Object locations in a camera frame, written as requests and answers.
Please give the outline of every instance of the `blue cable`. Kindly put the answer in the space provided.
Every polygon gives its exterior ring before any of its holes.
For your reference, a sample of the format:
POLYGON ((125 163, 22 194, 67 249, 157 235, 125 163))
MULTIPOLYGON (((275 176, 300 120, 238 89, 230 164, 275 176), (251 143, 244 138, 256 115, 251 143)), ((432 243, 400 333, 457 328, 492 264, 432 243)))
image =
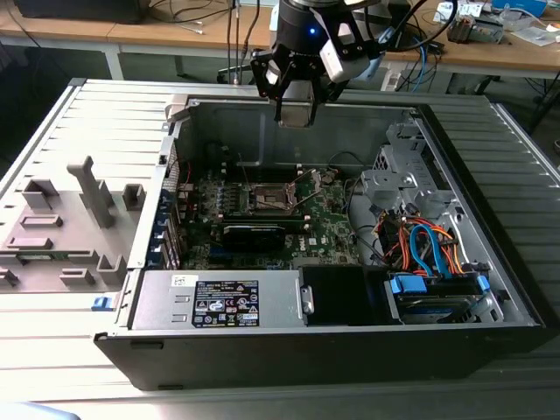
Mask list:
MULTIPOLYGON (((416 42, 420 42, 418 41, 418 38, 414 37, 414 40, 416 42)), ((424 48, 424 46, 420 47, 420 53, 422 54, 422 68, 420 69, 420 75, 418 76, 418 79, 416 80, 416 85, 412 88, 412 93, 416 92, 418 87, 420 86, 420 83, 422 82, 422 79, 424 78, 424 70, 426 69, 426 61, 428 61, 428 57, 426 56, 426 50, 424 48)))
POLYGON ((424 270, 426 270, 426 273, 428 273, 428 276, 431 277, 431 276, 434 275, 431 268, 428 267, 428 264, 426 264, 422 260, 422 258, 420 258, 420 256, 418 255, 417 235, 418 235, 418 231, 421 230, 421 229, 425 230, 428 233, 428 237, 430 238, 431 248, 433 249, 433 252, 434 252, 434 260, 436 261, 437 271, 439 271, 439 274, 441 274, 444 278, 450 278, 452 275, 450 274, 449 270, 447 269, 447 265, 445 265, 445 260, 441 257, 441 254, 439 252, 438 236, 427 225, 416 225, 412 229, 412 232, 410 232, 410 254, 412 255, 412 258, 415 259, 415 261, 418 263, 418 265, 420 265, 424 270))

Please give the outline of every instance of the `floor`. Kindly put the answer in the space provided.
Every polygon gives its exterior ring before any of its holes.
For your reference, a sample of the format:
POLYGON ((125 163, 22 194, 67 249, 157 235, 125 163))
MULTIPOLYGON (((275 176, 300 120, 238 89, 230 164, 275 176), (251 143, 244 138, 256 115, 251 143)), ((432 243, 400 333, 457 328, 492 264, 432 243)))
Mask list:
MULTIPOLYGON (((219 69, 226 66, 225 59, 184 57, 187 79, 175 74, 171 56, 122 54, 122 70, 127 80, 134 81, 193 81, 215 83, 219 69)), ((109 79, 109 70, 100 52, 70 50, 23 49, 0 45, 0 127, 3 147, 0 150, 0 174, 4 173, 17 157, 25 142, 42 121, 60 92, 67 84, 67 76, 109 79), (13 59, 24 57, 26 65, 13 59)), ((381 69, 373 82, 360 88, 379 89, 382 83, 381 69)), ((455 75, 451 84, 453 93, 469 91, 480 77, 455 75)), ((425 91, 428 84, 421 85, 425 91)), ((520 123, 527 126, 536 107, 537 93, 524 79, 503 78, 492 82, 486 89, 492 102, 499 102, 520 123)), ((533 138, 555 165, 560 165, 560 156, 554 152, 553 143, 560 139, 557 131, 560 107, 551 110, 533 138)))

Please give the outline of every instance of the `motherboard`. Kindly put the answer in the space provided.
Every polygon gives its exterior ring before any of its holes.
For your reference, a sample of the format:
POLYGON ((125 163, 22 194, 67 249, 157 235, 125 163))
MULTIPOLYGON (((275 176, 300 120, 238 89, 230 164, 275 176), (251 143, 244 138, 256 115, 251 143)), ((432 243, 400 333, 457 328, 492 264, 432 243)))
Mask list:
POLYGON ((200 178, 187 198, 182 268, 292 270, 361 263, 344 180, 337 176, 313 169, 288 182, 200 178))

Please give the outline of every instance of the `warning label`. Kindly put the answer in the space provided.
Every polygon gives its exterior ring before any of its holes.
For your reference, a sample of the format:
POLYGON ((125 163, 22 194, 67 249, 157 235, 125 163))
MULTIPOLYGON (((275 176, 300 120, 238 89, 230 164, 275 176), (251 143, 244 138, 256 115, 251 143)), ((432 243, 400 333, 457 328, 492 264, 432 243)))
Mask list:
POLYGON ((259 282, 197 282, 192 325, 259 326, 259 282))

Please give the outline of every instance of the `wooden table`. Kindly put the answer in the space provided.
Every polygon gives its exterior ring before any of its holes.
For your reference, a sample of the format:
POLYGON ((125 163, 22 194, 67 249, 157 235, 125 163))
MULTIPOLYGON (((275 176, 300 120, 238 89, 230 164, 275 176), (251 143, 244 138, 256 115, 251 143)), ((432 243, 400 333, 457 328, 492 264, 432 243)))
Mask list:
MULTIPOLYGON (((174 0, 173 8, 204 5, 201 0, 174 0)), ((0 40, 7 45, 34 46, 0 1, 0 40)), ((188 31, 178 24, 158 22, 147 17, 143 24, 126 25, 102 22, 82 22, 58 19, 27 19, 11 4, 15 19, 43 47, 96 50, 105 53, 113 79, 122 79, 119 53, 148 53, 174 56, 226 57, 226 28, 228 14, 221 13, 203 19, 204 35, 188 31)), ((416 14, 420 25, 428 33, 438 27, 429 24, 438 0, 430 0, 416 14)), ((212 2, 203 10, 191 10, 182 18, 197 18, 225 8, 224 3, 212 2)), ((168 6, 156 10, 157 16, 169 18, 168 6)), ((261 8, 260 17, 250 39, 251 47, 267 48, 270 44, 270 8, 261 8)), ((241 7, 240 40, 245 39, 255 8, 241 7)), ((543 18, 558 18, 560 12, 547 12, 543 18)), ((500 45, 472 43, 454 44, 443 34, 438 37, 445 44, 445 53, 438 64, 438 72, 502 75, 532 78, 554 78, 560 69, 560 45, 544 47, 532 45, 506 34, 500 45)), ((418 59, 417 52, 388 52, 383 65, 394 76, 411 67, 418 59)))

